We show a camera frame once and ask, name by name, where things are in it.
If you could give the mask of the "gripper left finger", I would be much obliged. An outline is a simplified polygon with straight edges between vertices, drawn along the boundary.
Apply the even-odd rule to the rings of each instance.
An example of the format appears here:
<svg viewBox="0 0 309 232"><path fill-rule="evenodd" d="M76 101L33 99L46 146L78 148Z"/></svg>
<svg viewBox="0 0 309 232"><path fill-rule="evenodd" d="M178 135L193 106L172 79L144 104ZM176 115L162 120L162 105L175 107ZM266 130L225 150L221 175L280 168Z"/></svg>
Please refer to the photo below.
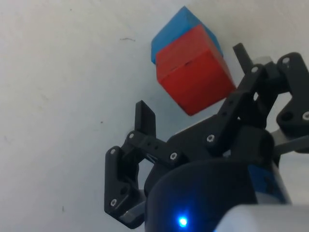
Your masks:
<svg viewBox="0 0 309 232"><path fill-rule="evenodd" d="M139 163L153 164L144 188L139 188ZM179 149L157 139L155 114L144 101L136 103L135 126L122 146L105 156L104 211L127 226L137 228L145 218L146 199L153 186L168 172L186 163Z"/></svg>

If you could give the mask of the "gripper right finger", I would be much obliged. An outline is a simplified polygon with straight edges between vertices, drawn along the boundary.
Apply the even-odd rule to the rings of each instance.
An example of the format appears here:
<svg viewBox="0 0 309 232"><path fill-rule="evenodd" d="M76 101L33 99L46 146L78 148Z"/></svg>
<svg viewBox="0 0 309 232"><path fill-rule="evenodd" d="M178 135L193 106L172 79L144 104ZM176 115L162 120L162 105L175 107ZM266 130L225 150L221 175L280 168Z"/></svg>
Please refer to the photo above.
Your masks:
<svg viewBox="0 0 309 232"><path fill-rule="evenodd" d="M309 151L309 71L300 53L292 52L277 63L254 64L244 45L233 47L244 77L214 116L206 141L211 153L226 151L242 126L266 127L268 114L278 95L289 92L291 100L277 116L277 124L290 141L304 138L294 151Z"/></svg>

